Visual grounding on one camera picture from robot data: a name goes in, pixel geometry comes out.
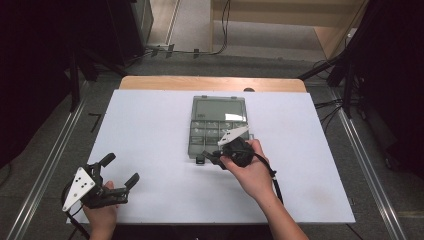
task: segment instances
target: human hand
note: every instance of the human hand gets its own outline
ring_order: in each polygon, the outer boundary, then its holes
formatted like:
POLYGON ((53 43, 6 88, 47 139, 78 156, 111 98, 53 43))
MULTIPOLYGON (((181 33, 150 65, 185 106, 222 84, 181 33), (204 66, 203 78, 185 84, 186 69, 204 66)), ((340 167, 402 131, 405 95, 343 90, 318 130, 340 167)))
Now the human hand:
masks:
MULTIPOLYGON (((259 140, 247 140, 255 153, 264 157, 261 143, 259 140)), ((225 167, 237 178, 244 191, 256 201, 260 197, 275 195, 272 189, 272 179, 267 167, 255 156, 252 163, 248 166, 241 168, 237 166, 229 157, 221 156, 221 162, 225 167)))
MULTIPOLYGON (((108 181, 105 187, 113 189, 113 182, 108 181)), ((83 206, 85 215, 91 226, 90 239, 111 239, 116 226, 116 209, 118 205, 105 206, 102 208, 90 209, 83 206)))

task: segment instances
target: black cable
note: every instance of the black cable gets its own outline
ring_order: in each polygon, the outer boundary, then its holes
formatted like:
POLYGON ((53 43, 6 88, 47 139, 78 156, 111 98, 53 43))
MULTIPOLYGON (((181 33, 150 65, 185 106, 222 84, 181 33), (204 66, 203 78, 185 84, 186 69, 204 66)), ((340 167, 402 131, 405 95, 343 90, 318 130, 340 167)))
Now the black cable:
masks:
POLYGON ((328 122, 327 122, 327 125, 325 126, 324 134, 326 134, 326 133, 327 133, 328 125, 330 125, 331 120, 333 119, 333 117, 334 117, 334 116, 336 116, 337 112, 338 112, 341 108, 342 108, 342 106, 338 106, 338 107, 336 107, 336 109, 333 111, 333 112, 334 112, 334 113, 333 113, 333 115, 330 117, 330 119, 329 119, 329 120, 328 120, 328 122))
POLYGON ((77 228, 74 228, 74 231, 72 231, 71 235, 69 235, 68 240, 71 240, 72 238, 74 238, 75 233, 78 231, 77 228))
POLYGON ((4 166, 4 168, 6 167, 7 167, 7 173, 4 179, 0 182, 0 186, 2 186, 7 181, 7 179, 10 176, 10 172, 12 171, 12 164, 8 163, 7 165, 4 166))
MULTIPOLYGON (((327 64, 328 64, 328 66, 330 66, 330 67, 332 67, 333 65, 331 65, 330 63, 328 63, 328 61, 327 60, 319 60, 319 61, 317 61, 317 62, 315 62, 314 63, 314 65, 312 66, 312 69, 314 69, 315 68, 315 66, 318 64, 318 63, 320 63, 320 62, 326 62, 327 64)), ((330 74, 331 72, 329 72, 327 69, 325 69, 325 72, 326 73, 328 73, 328 74, 330 74)), ((321 77, 320 75, 318 75, 318 73, 317 74, 315 74, 317 77, 319 77, 319 78, 321 78, 321 79, 323 79, 323 80, 327 80, 327 78, 325 78, 325 77, 321 77)))
POLYGON ((361 240, 364 240, 362 237, 361 237, 361 235, 359 235, 359 233, 357 233, 356 231, 355 231, 355 229, 353 229, 349 224, 347 224, 346 223, 346 226, 348 227, 348 228, 350 228, 350 230, 352 230, 352 232, 359 238, 359 239, 361 239, 361 240))
POLYGON ((217 52, 194 52, 194 51, 189 52, 189 51, 174 51, 174 50, 169 51, 169 50, 163 50, 163 49, 152 48, 152 47, 150 47, 149 49, 152 50, 152 52, 157 51, 162 53, 185 53, 185 54, 196 54, 196 55, 218 55, 222 53, 225 49, 227 49, 228 19, 230 18, 230 8, 231 8, 231 0, 227 0, 224 6, 224 10, 222 11, 222 16, 221 16, 221 26, 222 26, 222 31, 224 33, 224 42, 219 51, 217 52))
POLYGON ((277 177, 275 176, 275 174, 277 173, 277 171, 272 170, 271 166, 269 165, 268 161, 262 157, 261 155, 257 154, 257 153, 252 153, 249 151, 244 151, 244 150, 233 150, 234 153, 249 153, 249 154, 253 154, 255 155, 259 161, 261 161, 266 168, 268 169, 269 175, 271 176, 272 182, 274 183, 274 188, 277 194, 278 199, 280 199, 281 203, 284 205, 284 201, 283 201, 283 196, 281 195, 281 190, 280 190, 280 185, 278 184, 277 181, 277 177))
POLYGON ((82 205, 81 205, 81 207, 74 213, 74 214, 72 214, 71 216, 73 217, 73 216, 75 216, 75 215, 77 215, 80 211, 81 211, 81 209, 82 209, 82 205))
MULTIPOLYGON (((73 180, 69 181, 62 191, 62 196, 60 198, 61 202, 62 202, 62 206, 63 206, 63 204, 65 204, 66 192, 71 188, 72 183, 73 183, 73 180)), ((71 215, 69 213, 69 211, 66 211, 65 214, 69 218, 69 220, 71 221, 72 225, 74 225, 75 228, 78 229, 78 231, 80 231, 86 239, 90 239, 90 234, 88 234, 87 230, 85 230, 85 228, 77 220, 75 220, 73 215, 71 215)))
POLYGON ((323 124, 328 117, 330 117, 332 114, 334 114, 334 112, 336 110, 338 110, 337 108, 338 107, 336 107, 333 111, 331 111, 329 114, 327 114, 324 118, 320 119, 321 124, 323 124))

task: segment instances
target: white tabletop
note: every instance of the white tabletop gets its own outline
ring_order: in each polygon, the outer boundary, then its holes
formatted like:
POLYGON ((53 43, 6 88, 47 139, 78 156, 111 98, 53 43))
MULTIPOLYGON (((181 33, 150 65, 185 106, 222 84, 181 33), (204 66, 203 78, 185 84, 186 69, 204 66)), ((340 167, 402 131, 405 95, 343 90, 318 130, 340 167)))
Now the white tabletop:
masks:
MULTIPOLYGON (((119 223, 266 223, 230 172, 189 159, 193 96, 199 95, 245 98, 249 131, 277 171, 296 222, 355 222, 308 93, 115 90, 88 163, 115 153, 102 176, 117 188, 140 174, 129 202, 119 207, 119 223)), ((75 218, 87 223, 83 213, 75 218)))

